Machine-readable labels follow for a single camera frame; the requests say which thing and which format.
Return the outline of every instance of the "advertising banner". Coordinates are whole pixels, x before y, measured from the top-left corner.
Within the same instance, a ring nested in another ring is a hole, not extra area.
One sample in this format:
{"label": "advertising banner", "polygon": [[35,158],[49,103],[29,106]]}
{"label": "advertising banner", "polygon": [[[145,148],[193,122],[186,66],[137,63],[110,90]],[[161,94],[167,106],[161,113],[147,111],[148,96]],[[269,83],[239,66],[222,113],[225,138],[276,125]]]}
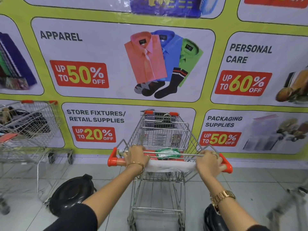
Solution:
{"label": "advertising banner", "polygon": [[308,0],[0,0],[0,99],[2,125],[57,101],[48,146],[75,154],[110,154],[152,110],[226,157],[306,159]]}

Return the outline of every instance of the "black sleeve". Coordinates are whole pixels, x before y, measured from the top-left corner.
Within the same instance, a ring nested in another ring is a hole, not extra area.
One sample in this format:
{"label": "black sleeve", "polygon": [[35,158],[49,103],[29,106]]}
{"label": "black sleeve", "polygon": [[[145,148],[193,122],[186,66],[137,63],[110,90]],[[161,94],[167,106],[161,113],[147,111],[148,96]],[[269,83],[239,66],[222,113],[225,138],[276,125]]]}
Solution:
{"label": "black sleeve", "polygon": [[270,230],[262,225],[254,225],[251,226],[247,231],[270,231]]}
{"label": "black sleeve", "polygon": [[97,231],[97,217],[85,204],[75,204],[44,231]]}

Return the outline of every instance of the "gold watch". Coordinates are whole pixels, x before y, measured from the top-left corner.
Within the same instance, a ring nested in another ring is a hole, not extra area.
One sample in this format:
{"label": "gold watch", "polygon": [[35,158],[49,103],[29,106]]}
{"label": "gold watch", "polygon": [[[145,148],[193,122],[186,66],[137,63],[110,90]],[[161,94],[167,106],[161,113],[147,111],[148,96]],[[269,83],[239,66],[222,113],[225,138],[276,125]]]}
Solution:
{"label": "gold watch", "polygon": [[214,207],[214,209],[215,209],[215,211],[218,215],[220,215],[219,209],[218,209],[218,204],[219,204],[220,201],[222,201],[224,198],[227,198],[227,197],[231,197],[231,198],[236,199],[235,195],[229,190],[224,190],[223,192],[220,192],[214,198],[211,196],[211,203],[212,203],[212,205],[213,205],[213,207]]}

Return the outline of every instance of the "hand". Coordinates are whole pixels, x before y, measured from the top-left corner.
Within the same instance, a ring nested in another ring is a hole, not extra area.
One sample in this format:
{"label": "hand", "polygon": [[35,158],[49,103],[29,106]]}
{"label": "hand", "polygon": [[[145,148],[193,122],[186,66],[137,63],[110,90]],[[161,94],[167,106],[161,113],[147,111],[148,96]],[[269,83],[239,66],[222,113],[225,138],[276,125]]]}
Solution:
{"label": "hand", "polygon": [[217,177],[227,166],[222,163],[222,158],[215,151],[203,150],[200,152],[203,156],[197,156],[196,168],[200,177],[203,179]]}
{"label": "hand", "polygon": [[[129,165],[130,163],[133,162],[140,162],[141,164],[143,164],[144,167],[147,166],[150,157],[147,155],[144,155],[143,151],[145,150],[145,147],[143,146],[136,146],[133,145],[128,149],[128,153],[124,152],[123,156],[125,158],[126,161],[126,165]],[[139,164],[131,164],[129,167],[138,167],[141,168],[141,165]]]}

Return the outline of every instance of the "black round object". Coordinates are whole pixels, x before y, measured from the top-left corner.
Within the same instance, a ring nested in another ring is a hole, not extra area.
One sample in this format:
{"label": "black round object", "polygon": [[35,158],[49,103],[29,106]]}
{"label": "black round object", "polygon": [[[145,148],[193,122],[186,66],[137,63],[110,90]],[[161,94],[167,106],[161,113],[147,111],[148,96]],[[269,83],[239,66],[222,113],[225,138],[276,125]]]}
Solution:
{"label": "black round object", "polygon": [[218,215],[210,204],[204,211],[204,231],[229,231],[224,219]]}
{"label": "black round object", "polygon": [[82,203],[94,191],[96,189],[92,182],[92,176],[88,174],[69,179],[53,193],[49,201],[49,210],[59,217],[65,210],[77,203]]}

